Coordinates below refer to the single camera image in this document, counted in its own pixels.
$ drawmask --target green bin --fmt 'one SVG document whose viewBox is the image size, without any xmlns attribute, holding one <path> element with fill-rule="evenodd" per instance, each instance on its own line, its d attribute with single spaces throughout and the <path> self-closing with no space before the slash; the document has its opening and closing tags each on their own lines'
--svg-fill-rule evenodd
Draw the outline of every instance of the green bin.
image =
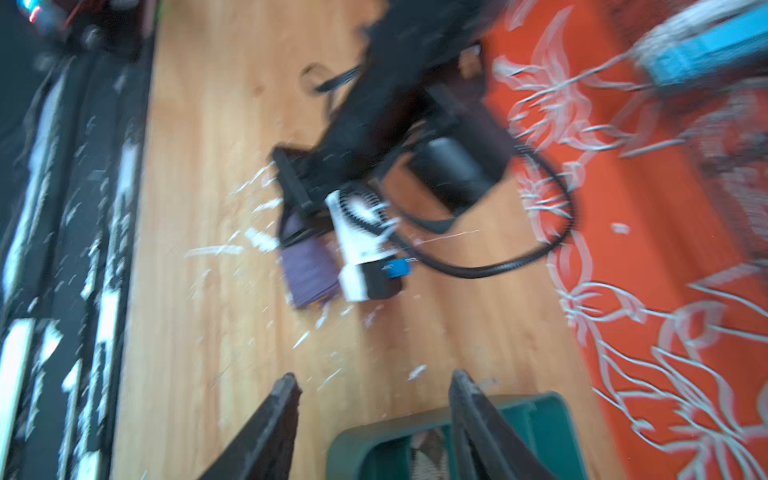
<svg viewBox="0 0 768 480">
<path fill-rule="evenodd" d="M 576 431 L 563 398 L 496 396 L 491 402 L 520 439 L 559 480 L 587 480 Z M 328 451 L 329 480 L 409 480 L 411 436 L 441 429 L 451 479 L 457 480 L 451 443 L 451 413 L 444 409 L 362 425 L 341 432 Z"/>
</svg>

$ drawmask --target black power cord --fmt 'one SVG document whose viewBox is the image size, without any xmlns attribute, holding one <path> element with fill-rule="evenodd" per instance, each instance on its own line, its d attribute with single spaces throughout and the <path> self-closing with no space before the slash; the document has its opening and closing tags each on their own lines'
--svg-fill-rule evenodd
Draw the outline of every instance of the black power cord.
<svg viewBox="0 0 768 480">
<path fill-rule="evenodd" d="M 565 200 L 568 202 L 568 209 L 571 212 L 571 216 L 566 222 L 564 232 L 559 234 L 557 238 L 555 238 L 551 243 L 544 243 L 539 248 L 531 250 L 528 253 L 524 253 L 517 258 L 507 260 L 505 262 L 493 263 L 491 265 L 484 266 L 458 266 L 438 260 L 428 253 L 420 250 L 419 248 L 414 247 L 405 241 L 400 235 L 398 235 L 396 231 L 393 231 L 388 235 L 389 240 L 394 243 L 395 246 L 400 250 L 405 251 L 407 254 L 424 263 L 429 268 L 449 276 L 466 279 L 486 278 L 488 276 L 499 275 L 500 273 L 516 270 L 528 265 L 529 263 L 533 263 L 536 260 L 540 260 L 541 258 L 546 257 L 550 252 L 560 247 L 560 245 L 562 245 L 563 242 L 565 242 L 565 240 L 571 235 L 571 232 L 576 225 L 576 206 L 574 204 L 571 193 L 568 191 L 568 186 L 544 158 L 542 158 L 538 153 L 536 153 L 527 145 L 519 144 L 518 151 L 519 153 L 530 158 L 535 164 L 544 170 L 544 172 L 546 172 L 546 174 L 557 184 L 558 189 L 562 193 Z M 384 234 L 386 232 L 386 228 L 382 226 L 384 223 L 383 221 L 380 223 L 372 223 L 360 217 L 359 215 L 354 214 L 352 210 L 349 209 L 347 199 L 354 195 L 360 196 L 364 199 L 375 199 L 367 200 L 368 203 L 380 203 L 381 201 L 379 196 L 373 192 L 373 190 L 359 182 L 348 182 L 342 185 L 339 190 L 339 205 L 341 206 L 341 211 L 346 219 L 355 226 L 362 228 L 374 235 L 378 236 Z"/>
<path fill-rule="evenodd" d="M 333 108 L 336 90 L 354 80 L 358 73 L 360 73 L 360 68 L 361 65 L 356 65 L 349 70 L 334 76 L 330 68 L 325 65 L 321 63 L 311 63 L 301 71 L 299 80 L 303 83 L 304 89 L 310 94 L 328 96 L 326 100 L 326 116 L 328 117 L 328 120 L 331 121 L 336 113 Z M 330 78 L 320 84 L 311 84 L 310 77 L 318 74 L 324 78 Z"/>
</svg>

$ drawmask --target white floral pattern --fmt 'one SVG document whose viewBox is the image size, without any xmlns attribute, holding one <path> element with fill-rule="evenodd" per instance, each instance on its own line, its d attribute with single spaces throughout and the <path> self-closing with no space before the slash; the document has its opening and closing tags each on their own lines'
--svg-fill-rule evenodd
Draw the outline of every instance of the white floral pattern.
<svg viewBox="0 0 768 480">
<path fill-rule="evenodd" d="M 522 25 L 535 5 L 535 0 L 527 0 L 511 10 L 507 29 Z M 539 150 L 563 144 L 580 152 L 577 161 L 562 165 L 563 175 L 575 190 L 584 186 L 586 166 L 598 152 L 619 150 L 622 157 L 633 157 L 684 140 L 672 138 L 647 144 L 656 129 L 660 108 L 644 91 L 646 85 L 607 82 L 597 77 L 598 72 L 623 61 L 626 54 L 571 76 L 562 36 L 573 8 L 564 8 L 553 17 L 532 53 L 531 64 L 518 64 L 502 56 L 495 59 L 493 72 L 497 81 L 514 91 L 534 92 L 509 111 L 511 134 L 524 137 Z M 631 98 L 609 124 L 593 125 L 592 104 L 580 91 L 581 85 L 629 92 Z M 634 112 L 639 112 L 635 132 L 621 130 L 622 122 Z M 536 237 L 550 241 L 562 221 L 559 217 L 568 215 L 563 199 L 551 179 L 535 165 L 526 164 L 516 175 Z M 705 479 L 716 469 L 722 478 L 768 480 L 751 450 L 754 439 L 768 438 L 768 383 L 754 403 L 763 422 L 743 425 L 737 418 L 732 387 L 703 361 L 703 352 L 723 336 L 768 343 L 768 336 L 729 326 L 728 315 L 734 302 L 765 316 L 766 321 L 768 311 L 702 283 L 689 287 L 706 294 L 706 298 L 672 312 L 648 308 L 632 293 L 592 278 L 592 255 L 579 232 L 549 255 L 548 269 L 579 344 L 597 353 L 601 385 L 596 384 L 594 391 L 619 409 L 631 431 L 650 447 L 670 454 L 693 454 L 677 473 L 678 479 Z M 645 327 L 650 319 L 659 326 L 658 341 L 642 356 L 610 345 L 601 332 L 601 326 L 608 323 L 629 321 Z M 706 385 L 697 384 L 703 381 Z M 663 418 L 677 421 L 673 425 L 657 422 Z"/>
</svg>

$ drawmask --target wooden floor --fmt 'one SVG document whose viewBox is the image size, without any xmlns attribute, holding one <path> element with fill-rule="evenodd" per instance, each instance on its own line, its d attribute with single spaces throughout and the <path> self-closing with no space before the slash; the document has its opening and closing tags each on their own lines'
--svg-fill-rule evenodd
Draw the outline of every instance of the wooden floor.
<svg viewBox="0 0 768 480">
<path fill-rule="evenodd" d="M 543 263 L 476 281 L 417 268 L 389 302 L 334 300 L 316 329 L 323 311 L 295 311 L 278 253 L 244 235 L 274 235 L 280 209 L 266 207 L 280 190 L 271 169 L 236 190 L 267 166 L 276 142 L 311 145 L 323 129 L 323 100 L 301 89 L 300 70 L 313 61 L 334 71 L 354 65 L 356 27 L 380 6 L 166 0 L 162 12 L 113 478 L 196 478 L 285 372 L 304 389 L 292 478 L 323 478 L 336 435 L 445 406 L 455 368 L 489 394 L 560 392 L 591 477 L 623 478 Z M 480 264 L 534 244 L 512 182 L 455 232 L 470 233 L 424 248 Z M 227 243 L 243 251 L 190 252 Z M 420 365 L 426 370 L 409 381 Z"/>
</svg>

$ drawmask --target blue object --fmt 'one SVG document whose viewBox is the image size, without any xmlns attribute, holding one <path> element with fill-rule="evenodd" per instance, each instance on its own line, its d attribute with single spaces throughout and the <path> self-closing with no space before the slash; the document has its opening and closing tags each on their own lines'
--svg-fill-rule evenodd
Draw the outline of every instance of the blue object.
<svg viewBox="0 0 768 480">
<path fill-rule="evenodd" d="M 768 3 L 669 48 L 645 68 L 657 85 L 681 85 L 764 55 Z"/>
<path fill-rule="evenodd" d="M 406 276 L 411 274 L 411 266 L 408 265 L 408 260 L 405 258 L 398 258 L 387 262 L 384 266 L 386 274 L 389 278 L 397 278 L 398 276 Z"/>
<path fill-rule="evenodd" d="M 17 3 L 27 12 L 31 12 L 40 3 L 40 0 L 17 0 Z"/>
</svg>

